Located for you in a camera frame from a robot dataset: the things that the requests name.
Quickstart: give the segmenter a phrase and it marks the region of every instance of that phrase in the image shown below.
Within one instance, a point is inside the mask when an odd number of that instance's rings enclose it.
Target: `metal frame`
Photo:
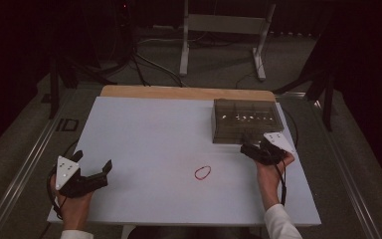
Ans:
[[[253,48],[254,63],[260,80],[266,79],[262,60],[262,48],[266,42],[276,4],[268,7],[266,18],[230,17],[217,15],[200,15],[188,13],[188,0],[184,4],[184,37],[182,43],[181,64],[179,75],[185,77],[188,73],[188,31],[227,32],[242,34],[259,34],[257,48]]]

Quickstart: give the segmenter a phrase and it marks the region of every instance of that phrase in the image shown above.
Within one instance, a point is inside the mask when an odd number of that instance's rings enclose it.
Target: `person's right hand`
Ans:
[[[90,203],[92,202],[93,192],[77,197],[68,198],[63,196],[55,189],[56,175],[51,179],[51,187],[58,197],[58,204],[64,221],[64,230],[84,231],[89,216]]]
[[[291,153],[287,152],[283,162],[278,163],[281,174],[284,174],[285,167],[294,161]],[[262,193],[263,205],[267,211],[272,206],[279,204],[278,186],[281,180],[274,165],[263,165],[255,161],[257,166],[257,180]]]

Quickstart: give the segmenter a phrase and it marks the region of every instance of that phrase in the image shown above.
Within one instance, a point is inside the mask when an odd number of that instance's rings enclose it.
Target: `white sleeve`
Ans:
[[[61,239],[93,239],[93,234],[77,230],[65,230],[62,232]]]
[[[276,204],[267,210],[265,221],[272,239],[302,238],[281,204]]]

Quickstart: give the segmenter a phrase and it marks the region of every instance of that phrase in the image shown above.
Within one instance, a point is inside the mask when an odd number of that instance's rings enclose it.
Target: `white table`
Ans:
[[[124,98],[96,99],[77,146],[84,152],[80,160],[82,175],[100,172],[109,159],[113,164],[107,176],[109,186],[94,194],[89,221],[195,226],[265,223],[254,163],[239,153],[239,145],[212,143],[213,101],[149,99],[156,97],[154,92],[172,92],[177,96],[178,92],[218,92],[212,94],[215,98],[235,98],[237,94],[250,98],[263,92],[120,88]],[[128,94],[133,91],[142,91],[147,99]],[[107,89],[102,94],[113,96],[112,93]],[[271,95],[261,98],[270,99]],[[284,134],[291,141],[279,104],[278,107]],[[204,180],[197,180],[195,171],[206,165],[211,166],[211,173]],[[286,211],[295,225],[320,224],[297,154],[295,162],[286,169],[286,185]],[[48,220],[59,221],[52,210]]]

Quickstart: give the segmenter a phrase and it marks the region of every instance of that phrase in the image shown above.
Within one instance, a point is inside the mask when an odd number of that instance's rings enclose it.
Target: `rubber band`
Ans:
[[[200,170],[202,170],[202,169],[204,169],[204,168],[206,168],[206,167],[209,168],[209,171],[207,172],[207,174],[206,174],[205,176],[197,176],[198,171],[200,171]],[[204,178],[206,178],[206,177],[210,174],[211,171],[212,171],[212,167],[211,167],[211,166],[203,166],[203,167],[198,168],[198,169],[194,172],[194,176],[195,176],[195,178],[197,178],[198,180],[203,180]]]

